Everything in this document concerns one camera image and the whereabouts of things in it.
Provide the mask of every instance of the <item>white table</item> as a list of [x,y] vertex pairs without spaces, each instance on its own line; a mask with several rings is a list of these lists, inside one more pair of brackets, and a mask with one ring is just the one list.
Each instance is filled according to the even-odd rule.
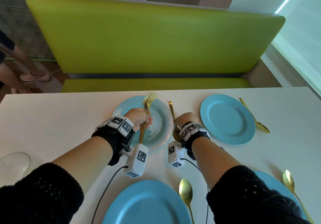
[[[122,101],[146,93],[6,95],[0,104],[0,157],[25,151],[32,158],[33,168],[50,162],[88,139],[95,126],[110,118]],[[321,222],[321,101],[308,88],[173,90],[157,93],[157,98],[166,105],[169,100],[173,102],[177,116],[184,112],[199,115],[202,101],[212,94],[225,94],[236,99],[242,97],[257,120],[265,124],[271,133],[265,134],[257,129],[254,138],[241,146],[227,145],[214,137],[212,140],[244,165],[274,175],[279,180],[284,169],[290,170],[297,194],[315,223]],[[105,168],[71,223],[91,222],[103,190],[125,162],[126,157],[122,157],[116,166]],[[157,179],[178,192],[182,178],[187,178],[193,187],[191,206],[195,222],[205,223],[206,183],[189,162],[179,169],[168,165],[167,145],[148,156],[142,177],[132,179],[122,172],[116,175],[102,199],[95,223],[101,223],[111,202],[132,183]],[[214,223],[211,211],[208,223]]]

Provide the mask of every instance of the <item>blue plate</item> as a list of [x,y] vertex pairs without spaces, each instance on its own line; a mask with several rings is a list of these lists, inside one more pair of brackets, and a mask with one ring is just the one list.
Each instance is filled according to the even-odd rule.
[[207,130],[220,141],[243,145],[255,134],[255,122],[248,109],[226,95],[211,95],[203,100],[200,116]]
[[304,210],[302,208],[302,206],[300,205],[299,201],[297,200],[297,198],[290,192],[290,190],[288,190],[286,188],[286,186],[284,186],[279,180],[277,180],[275,177],[264,173],[264,172],[260,172],[260,171],[255,171],[253,170],[256,175],[261,178],[265,184],[268,186],[269,189],[275,189],[276,191],[278,191],[280,194],[282,194],[285,197],[288,197],[290,199],[292,199],[297,206],[300,207],[301,210],[301,216],[302,218],[304,218],[305,220],[308,220],[307,216],[304,213]]
[[144,180],[123,190],[102,224],[190,224],[187,208],[168,185]]
[[[123,101],[114,111],[113,116],[124,115],[132,108],[144,108],[142,101],[145,96],[134,96]],[[153,124],[145,131],[143,144],[147,146],[149,152],[153,152],[166,144],[173,132],[173,117],[169,108],[160,100],[155,99],[149,108],[153,117]],[[139,143],[140,131],[137,131],[132,146]]]

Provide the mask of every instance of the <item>knit sleeve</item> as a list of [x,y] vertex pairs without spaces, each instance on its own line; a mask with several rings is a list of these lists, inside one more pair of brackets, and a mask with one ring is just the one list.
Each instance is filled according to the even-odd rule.
[[83,199],[80,185],[66,170],[46,163],[14,186],[0,188],[1,223],[67,224]]
[[216,224],[310,223],[301,218],[301,211],[293,200],[270,190],[243,165],[229,169],[206,198]]

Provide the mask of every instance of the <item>hand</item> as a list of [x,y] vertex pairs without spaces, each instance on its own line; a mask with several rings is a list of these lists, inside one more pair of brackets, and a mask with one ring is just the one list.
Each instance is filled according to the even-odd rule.
[[184,113],[182,115],[180,115],[178,118],[176,118],[175,122],[177,123],[177,125],[182,128],[184,126],[184,124],[186,124],[187,122],[198,122],[198,118],[197,116],[194,115],[194,113],[192,112],[187,112]]
[[153,124],[153,118],[147,116],[143,108],[132,108],[124,115],[124,117],[127,117],[130,121],[132,121],[135,132],[141,129],[143,122],[147,123],[146,128],[148,128],[148,125]]

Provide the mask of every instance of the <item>gold spoon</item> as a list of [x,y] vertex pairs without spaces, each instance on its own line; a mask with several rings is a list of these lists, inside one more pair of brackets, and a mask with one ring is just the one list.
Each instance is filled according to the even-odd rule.
[[294,191],[294,180],[293,180],[293,177],[292,177],[291,173],[288,170],[284,170],[284,172],[282,174],[282,179],[283,179],[283,184],[287,187],[288,190],[291,191],[292,194],[295,195],[295,197],[298,199],[298,201],[302,205],[302,208],[303,208],[305,214],[307,215],[307,218],[309,219],[309,222],[314,224],[314,222],[312,221],[310,215],[308,214],[307,210],[305,209],[303,203],[300,201],[299,197],[297,196],[297,194]]
[[[242,104],[248,109],[248,111],[251,113],[250,109],[247,107],[247,105],[245,104],[244,100],[243,100],[242,98],[240,98],[240,101],[241,101]],[[264,132],[264,133],[270,133],[270,130],[269,130],[266,126],[264,126],[262,123],[258,122],[258,121],[255,119],[255,117],[254,117],[253,114],[252,114],[252,117],[254,118],[255,126],[256,126],[259,130],[261,130],[261,131]]]
[[189,212],[191,213],[192,222],[193,224],[195,224],[193,214],[192,214],[192,209],[191,209],[193,189],[192,189],[191,183],[185,178],[183,178],[179,184],[179,196],[181,197],[182,201],[185,204],[187,204],[189,208]]
[[173,103],[171,101],[170,101],[170,109],[171,109],[173,120],[174,120],[174,123],[175,123],[175,129],[173,131],[173,137],[174,137],[175,141],[181,143],[182,139],[181,139],[181,135],[179,134],[181,129],[177,126],[177,123],[175,122],[174,108],[173,108]]

